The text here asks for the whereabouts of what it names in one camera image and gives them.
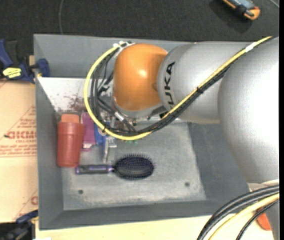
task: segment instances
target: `cardboard sheet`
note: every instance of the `cardboard sheet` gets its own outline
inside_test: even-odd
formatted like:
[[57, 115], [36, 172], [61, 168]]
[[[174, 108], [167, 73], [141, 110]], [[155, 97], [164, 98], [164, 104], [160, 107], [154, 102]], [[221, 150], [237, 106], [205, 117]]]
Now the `cardboard sheet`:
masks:
[[38, 208], [35, 85], [0, 80], [0, 223]]

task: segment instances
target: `red cup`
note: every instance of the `red cup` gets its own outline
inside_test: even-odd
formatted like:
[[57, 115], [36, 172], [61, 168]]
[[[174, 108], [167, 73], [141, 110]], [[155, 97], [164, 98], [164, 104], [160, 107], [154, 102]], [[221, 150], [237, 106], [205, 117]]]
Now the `red cup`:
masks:
[[60, 167], [76, 167], [79, 164], [85, 125], [61, 121], [57, 126], [57, 164]]

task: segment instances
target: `hairbrush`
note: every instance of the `hairbrush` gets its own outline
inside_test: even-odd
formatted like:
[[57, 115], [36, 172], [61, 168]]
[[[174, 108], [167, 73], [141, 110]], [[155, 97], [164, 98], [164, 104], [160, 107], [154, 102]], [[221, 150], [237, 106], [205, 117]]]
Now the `hairbrush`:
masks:
[[140, 180], [149, 177], [154, 172], [153, 162], [141, 154], [128, 154], [111, 164], [79, 165], [75, 173], [81, 174], [107, 174], [114, 172], [118, 176], [128, 180]]

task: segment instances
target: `pink object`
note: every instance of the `pink object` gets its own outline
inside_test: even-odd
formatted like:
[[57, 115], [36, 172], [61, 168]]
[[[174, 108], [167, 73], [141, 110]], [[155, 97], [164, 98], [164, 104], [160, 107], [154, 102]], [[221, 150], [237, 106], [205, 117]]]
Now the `pink object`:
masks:
[[94, 121], [90, 115], [85, 112], [81, 114], [81, 123], [85, 125], [85, 134], [82, 143], [83, 150], [89, 150], [92, 145], [96, 145], [94, 134]]

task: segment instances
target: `blue object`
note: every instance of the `blue object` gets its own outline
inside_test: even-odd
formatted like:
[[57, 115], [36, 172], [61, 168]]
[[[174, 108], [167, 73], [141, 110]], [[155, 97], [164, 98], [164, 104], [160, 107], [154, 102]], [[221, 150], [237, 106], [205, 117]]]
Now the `blue object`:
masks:
[[0, 61], [4, 64], [5, 69], [14, 64], [11, 57], [6, 52], [4, 39], [0, 39]]
[[96, 145], [105, 145], [106, 136], [100, 134], [100, 132], [98, 131], [98, 126], [96, 124], [94, 124], [94, 136]]
[[48, 66], [48, 61], [46, 59], [39, 59], [37, 64], [42, 72], [43, 77], [49, 77], [51, 75], [50, 67]]
[[[14, 66], [13, 60], [11, 59], [11, 57], [6, 51], [4, 39], [0, 39], [0, 61], [3, 63], [4, 69]], [[21, 69], [20, 74], [18, 74], [17, 76], [13, 76], [13, 77], [7, 76], [7, 79], [22, 80], [22, 81], [31, 82], [34, 84], [35, 75], [31, 70], [33, 68], [39, 68], [43, 77], [50, 76], [50, 68], [49, 68], [47, 60], [44, 58], [39, 59], [37, 63], [33, 66], [28, 66], [25, 61], [22, 61], [22, 62], [19, 62], [18, 65], [15, 65], [15, 67], [18, 67]]]
[[23, 224], [23, 223], [26, 223], [26, 222], [28, 222], [29, 220], [31, 220], [35, 217], [38, 217], [38, 210], [31, 211], [31, 212], [19, 217], [16, 220], [16, 223], [17, 224]]

